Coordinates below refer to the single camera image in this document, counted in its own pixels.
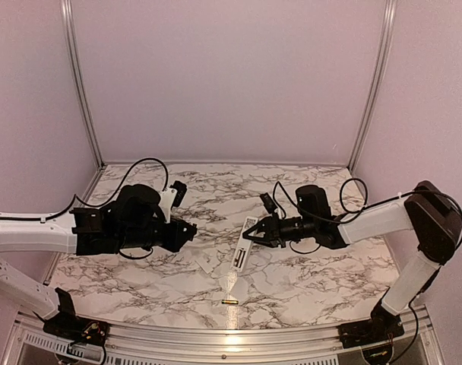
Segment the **white battery cover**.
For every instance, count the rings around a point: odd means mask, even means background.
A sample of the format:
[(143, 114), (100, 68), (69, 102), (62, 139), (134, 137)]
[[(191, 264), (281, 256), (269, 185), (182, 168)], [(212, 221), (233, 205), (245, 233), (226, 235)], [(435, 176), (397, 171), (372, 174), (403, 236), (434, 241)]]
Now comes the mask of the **white battery cover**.
[(213, 271), (213, 267), (203, 258), (195, 259), (195, 262), (199, 265), (199, 267), (206, 273), (210, 274)]

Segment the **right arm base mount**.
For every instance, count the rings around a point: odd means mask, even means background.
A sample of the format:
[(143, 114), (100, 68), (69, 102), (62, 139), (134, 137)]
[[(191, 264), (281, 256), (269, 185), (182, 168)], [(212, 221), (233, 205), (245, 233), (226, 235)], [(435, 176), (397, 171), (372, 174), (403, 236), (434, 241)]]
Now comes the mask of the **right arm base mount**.
[(388, 312), (383, 307), (382, 300), (374, 306), (369, 319), (344, 323), (337, 328), (343, 348), (392, 340), (405, 333), (400, 316)]

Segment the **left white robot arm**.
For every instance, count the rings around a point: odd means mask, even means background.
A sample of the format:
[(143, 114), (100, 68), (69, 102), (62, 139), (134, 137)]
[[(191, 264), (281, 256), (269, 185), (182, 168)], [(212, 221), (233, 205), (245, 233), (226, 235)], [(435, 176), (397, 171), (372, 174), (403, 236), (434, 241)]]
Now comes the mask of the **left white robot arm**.
[(61, 252), (98, 256), (123, 249), (151, 251), (155, 246), (178, 252), (197, 233), (194, 224), (172, 216), (186, 190), (180, 182), (161, 192), (135, 184), (124, 186), (116, 198), (98, 207), (69, 208), (44, 217), (0, 213), (0, 296), (28, 308), (44, 322), (53, 319), (65, 337), (78, 338), (84, 322), (76, 316), (71, 295), (60, 288), (44, 287), (1, 255)]

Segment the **white remote control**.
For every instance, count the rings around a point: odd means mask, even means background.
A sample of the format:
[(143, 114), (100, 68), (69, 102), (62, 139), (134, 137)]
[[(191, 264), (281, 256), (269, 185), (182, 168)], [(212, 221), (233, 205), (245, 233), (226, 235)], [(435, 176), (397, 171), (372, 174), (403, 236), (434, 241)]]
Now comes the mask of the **white remote control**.
[(242, 272), (244, 270), (251, 251), (252, 241), (245, 239), (242, 235), (247, 229), (255, 226), (257, 222), (257, 217), (247, 217), (245, 219), (245, 222), (243, 223), (241, 232), (239, 234), (239, 240), (236, 244), (233, 259), (231, 260), (230, 269), (232, 271)]

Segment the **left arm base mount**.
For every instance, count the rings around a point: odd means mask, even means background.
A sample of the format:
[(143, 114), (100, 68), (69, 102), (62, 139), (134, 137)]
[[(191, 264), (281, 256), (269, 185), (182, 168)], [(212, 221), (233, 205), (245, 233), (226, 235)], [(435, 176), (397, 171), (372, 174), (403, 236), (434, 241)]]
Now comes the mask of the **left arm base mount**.
[(109, 334), (109, 323), (78, 316), (71, 295), (58, 287), (55, 292), (59, 304), (53, 317), (42, 320), (43, 331), (71, 340), (72, 344), (92, 344), (102, 347)]

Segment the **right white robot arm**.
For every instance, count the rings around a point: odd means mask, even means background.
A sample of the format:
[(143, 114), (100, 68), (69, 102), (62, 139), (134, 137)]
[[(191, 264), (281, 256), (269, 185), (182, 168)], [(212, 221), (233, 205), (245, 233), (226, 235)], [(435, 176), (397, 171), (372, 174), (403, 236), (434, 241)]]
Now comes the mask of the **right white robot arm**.
[(462, 208), (430, 181), (384, 201), (344, 209), (334, 215), (326, 191), (317, 185), (296, 190), (296, 217), (280, 217), (279, 205), (261, 195), (267, 217), (244, 230), (242, 237), (262, 246), (284, 246), (312, 238), (324, 248), (343, 249), (370, 238), (398, 232), (416, 236), (416, 253), (371, 312), (365, 335), (379, 341), (394, 327), (394, 319), (433, 282), (462, 243)]

